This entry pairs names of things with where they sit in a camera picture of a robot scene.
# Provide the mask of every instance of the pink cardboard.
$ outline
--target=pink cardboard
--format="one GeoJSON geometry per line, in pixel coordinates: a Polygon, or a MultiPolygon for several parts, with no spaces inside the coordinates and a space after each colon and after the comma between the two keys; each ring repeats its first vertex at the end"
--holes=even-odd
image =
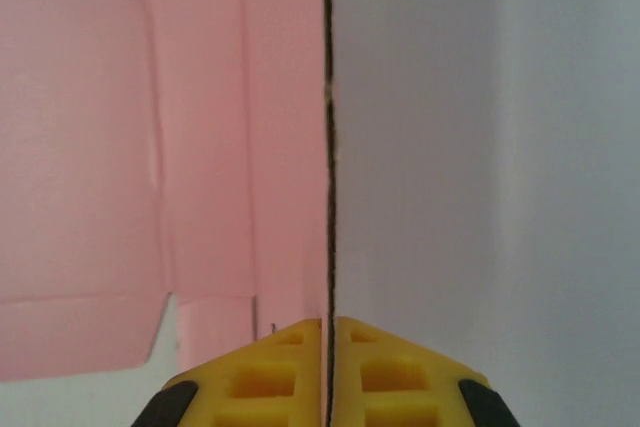
{"type": "Polygon", "coordinates": [[[0,380],[326,311],[322,0],[0,7],[0,380]]]}

